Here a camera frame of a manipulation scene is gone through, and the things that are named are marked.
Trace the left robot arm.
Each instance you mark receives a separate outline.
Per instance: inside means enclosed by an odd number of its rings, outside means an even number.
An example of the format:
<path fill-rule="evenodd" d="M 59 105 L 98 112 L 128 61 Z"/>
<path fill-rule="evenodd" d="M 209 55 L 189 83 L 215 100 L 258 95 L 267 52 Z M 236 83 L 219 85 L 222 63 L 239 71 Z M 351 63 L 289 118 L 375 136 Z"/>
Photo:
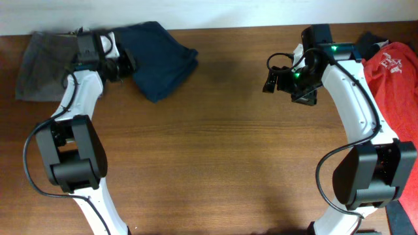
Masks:
<path fill-rule="evenodd" d="M 130 234 L 110 196 L 106 175 L 105 149 L 92 124 L 97 100 L 104 83 L 128 76 L 137 69 L 129 50 L 96 62 L 79 62 L 66 70 L 66 88 L 57 110 L 39 123 L 24 144 L 27 159 L 29 142 L 37 141 L 46 177 L 60 193 L 47 193 L 29 183 L 41 195 L 70 198 L 81 209 L 94 234 Z"/>

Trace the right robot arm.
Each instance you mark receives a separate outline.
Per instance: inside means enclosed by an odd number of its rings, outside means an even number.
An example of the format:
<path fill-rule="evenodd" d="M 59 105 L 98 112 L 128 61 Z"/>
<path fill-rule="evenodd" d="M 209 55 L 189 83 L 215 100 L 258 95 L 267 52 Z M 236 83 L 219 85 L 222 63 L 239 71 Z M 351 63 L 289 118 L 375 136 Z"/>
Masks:
<path fill-rule="evenodd" d="M 328 208 L 311 222 L 307 233 L 358 234 L 367 216 L 401 197 L 417 150 L 412 142 L 401 141 L 385 121 L 353 44 L 300 44 L 286 56 L 293 64 L 269 65 L 263 91 L 284 91 L 293 102 L 313 106 L 317 89 L 324 87 L 348 141 L 326 153 L 316 166 L 315 182 Z"/>

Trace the navy blue shorts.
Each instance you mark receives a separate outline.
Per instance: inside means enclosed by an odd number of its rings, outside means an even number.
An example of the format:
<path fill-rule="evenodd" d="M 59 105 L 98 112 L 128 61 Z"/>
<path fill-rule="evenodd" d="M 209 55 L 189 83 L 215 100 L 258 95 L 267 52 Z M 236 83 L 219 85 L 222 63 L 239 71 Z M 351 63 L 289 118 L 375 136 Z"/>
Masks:
<path fill-rule="evenodd" d="M 151 102 L 171 95 L 198 66 L 198 51 L 180 44 L 158 22 L 116 27 L 113 32 L 138 63 L 133 80 Z"/>

